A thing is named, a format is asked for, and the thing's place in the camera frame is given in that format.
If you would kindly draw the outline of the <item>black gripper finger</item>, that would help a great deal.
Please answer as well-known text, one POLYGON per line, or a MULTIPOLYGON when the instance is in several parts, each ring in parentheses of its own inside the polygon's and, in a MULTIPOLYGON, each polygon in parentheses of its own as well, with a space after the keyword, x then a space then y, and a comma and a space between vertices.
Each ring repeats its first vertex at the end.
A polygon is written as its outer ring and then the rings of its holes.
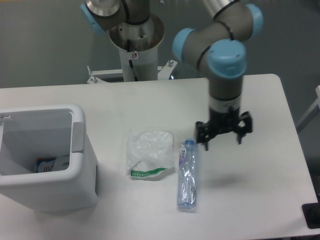
POLYGON ((195 123, 195 140, 197 144, 202 144, 205 151, 209 150, 209 141, 219 134, 219 129, 212 122, 197 121, 195 123))
POLYGON ((236 133, 237 143, 242 143, 242 138, 253 132, 253 119, 249 111, 242 113, 232 126, 231 131, 236 133))

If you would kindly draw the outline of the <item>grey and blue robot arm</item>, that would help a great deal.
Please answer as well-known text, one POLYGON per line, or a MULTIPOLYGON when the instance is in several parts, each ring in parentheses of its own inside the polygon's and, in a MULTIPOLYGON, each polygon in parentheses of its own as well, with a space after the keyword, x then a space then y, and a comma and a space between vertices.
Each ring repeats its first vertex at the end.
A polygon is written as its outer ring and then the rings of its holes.
MULTIPOLYGON (((208 79, 209 120, 195 124, 194 137, 207 146, 218 135, 234 132, 237 141, 253 131, 249 112, 240 113, 243 76, 247 69, 244 41, 264 24, 261 10, 239 0, 206 0, 212 24, 197 31, 184 28, 172 52, 208 79)), ((108 33, 118 48, 126 82, 157 80, 158 47, 164 24, 148 0, 85 0, 80 9, 94 31, 108 33)))

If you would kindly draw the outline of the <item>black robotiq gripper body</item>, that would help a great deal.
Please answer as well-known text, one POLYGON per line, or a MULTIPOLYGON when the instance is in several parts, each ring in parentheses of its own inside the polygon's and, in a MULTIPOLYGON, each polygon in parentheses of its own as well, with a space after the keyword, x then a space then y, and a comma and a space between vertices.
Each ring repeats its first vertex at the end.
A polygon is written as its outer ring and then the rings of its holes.
POLYGON ((239 124, 240 109, 229 109, 227 112, 218 112, 209 109, 208 136, 215 137, 217 135, 230 132, 237 132, 239 124))

